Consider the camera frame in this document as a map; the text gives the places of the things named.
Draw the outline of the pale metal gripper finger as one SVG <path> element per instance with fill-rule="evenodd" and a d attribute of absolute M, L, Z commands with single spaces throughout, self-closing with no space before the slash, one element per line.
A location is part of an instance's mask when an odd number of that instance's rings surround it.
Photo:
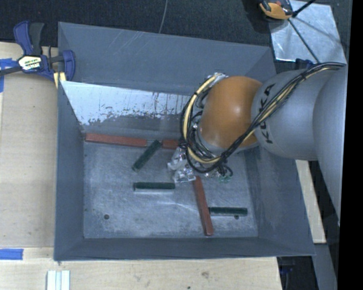
<path fill-rule="evenodd" d="M 196 176 L 194 174 L 193 169 L 183 168 L 183 169 L 178 169 L 174 172 L 173 180 L 175 184 L 194 182 L 196 180 Z"/>
<path fill-rule="evenodd" d="M 173 153 L 167 167 L 171 171 L 183 170 L 186 165 L 185 149 L 177 147 Z"/>

